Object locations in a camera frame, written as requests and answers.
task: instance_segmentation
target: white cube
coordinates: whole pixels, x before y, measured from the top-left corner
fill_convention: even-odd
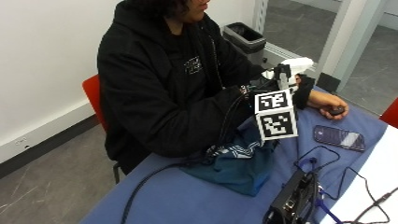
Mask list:
[[[295,115],[288,90],[255,96],[255,120],[262,141],[295,137]]]

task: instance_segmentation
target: teal bag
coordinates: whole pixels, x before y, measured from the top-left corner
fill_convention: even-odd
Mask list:
[[[244,122],[231,142],[218,147],[213,162],[195,163],[181,170],[240,194],[255,196],[272,169],[272,151],[274,141],[262,146],[256,126],[251,121]]]

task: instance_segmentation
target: phone screen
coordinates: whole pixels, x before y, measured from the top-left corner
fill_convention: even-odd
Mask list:
[[[360,133],[316,125],[312,128],[314,141],[346,149],[363,151],[364,139]]]

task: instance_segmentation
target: red chair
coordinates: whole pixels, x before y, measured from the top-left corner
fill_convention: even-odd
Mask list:
[[[102,111],[99,108],[99,79],[98,79],[98,75],[87,78],[83,83],[83,90],[85,90],[85,95],[87,98],[87,101],[91,105],[91,108],[94,110],[95,113],[95,117],[98,119],[98,122],[101,123],[103,130],[106,131],[106,123],[103,121],[103,115],[102,115]],[[121,178],[119,178],[119,172],[118,172],[118,168],[121,167],[121,165],[115,162],[115,164],[113,165],[113,175],[114,175],[114,182],[115,184],[119,182]]]
[[[398,128],[398,98],[390,104],[387,110],[382,114],[379,120],[387,123],[390,126]]]

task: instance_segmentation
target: hand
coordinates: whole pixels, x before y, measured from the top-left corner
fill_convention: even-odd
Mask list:
[[[307,105],[314,108],[318,108],[319,113],[327,119],[342,119],[347,116],[350,110],[347,103],[338,96],[314,90],[311,90],[310,92]],[[328,113],[328,110],[335,109],[338,106],[343,106],[344,112],[336,116],[332,116]]]

